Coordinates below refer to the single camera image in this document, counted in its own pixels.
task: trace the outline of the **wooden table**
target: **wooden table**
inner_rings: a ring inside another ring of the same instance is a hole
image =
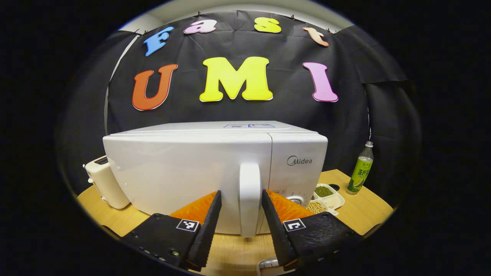
[[[368,188],[363,187],[357,195],[346,194],[350,177],[337,169],[321,173],[319,183],[337,184],[345,204],[336,211],[337,216],[347,226],[363,235],[373,226],[383,223],[391,214],[392,208]],[[78,200],[82,207],[101,225],[111,228],[119,236],[124,236],[149,217],[129,204],[117,210],[100,199],[94,186],[83,191]],[[254,238],[241,238],[239,235],[215,234],[210,255],[203,275],[255,276],[258,262],[275,257],[270,234]]]

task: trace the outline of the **microwave knob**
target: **microwave knob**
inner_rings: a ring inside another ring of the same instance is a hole
[[[289,196],[289,197],[287,197],[287,199],[291,200],[292,202],[294,202],[298,205],[302,205],[302,203],[303,203],[303,198],[300,196],[297,196],[297,195]]]

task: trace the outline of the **letter m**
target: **letter m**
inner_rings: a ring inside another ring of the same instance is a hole
[[[236,71],[224,57],[213,57],[203,61],[208,67],[205,92],[199,95],[202,102],[216,102],[223,98],[223,93],[218,90],[220,81],[230,99],[235,99],[239,91],[246,83],[246,89],[242,97],[246,100],[268,101],[273,98],[273,93],[268,90],[266,81],[266,65],[269,60],[264,57],[251,56],[244,60]]]

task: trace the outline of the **green drink bottle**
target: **green drink bottle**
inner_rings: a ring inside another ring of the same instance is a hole
[[[373,142],[367,141],[365,144],[365,149],[358,156],[355,170],[353,171],[350,183],[348,184],[348,189],[346,190],[347,194],[357,194],[361,189],[361,186],[363,186],[365,183],[373,163],[372,147]]]

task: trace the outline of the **yellow letter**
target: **yellow letter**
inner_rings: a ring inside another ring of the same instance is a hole
[[[250,56],[244,60],[240,68],[234,67],[224,57],[212,57],[205,59],[203,64],[208,67],[205,92],[199,95],[202,102],[216,102],[223,98],[223,93],[218,90],[220,81],[230,99],[235,99],[247,80],[246,89],[242,97],[246,100],[268,101],[273,98],[273,93],[268,90],[266,81],[266,64],[270,61],[264,57]]]
[[[267,17],[258,17],[254,19],[254,22],[256,25],[254,25],[254,28],[258,31],[264,31],[264,32],[281,32],[281,27],[278,26],[279,24],[278,20],[273,19],[273,18],[267,18]]]

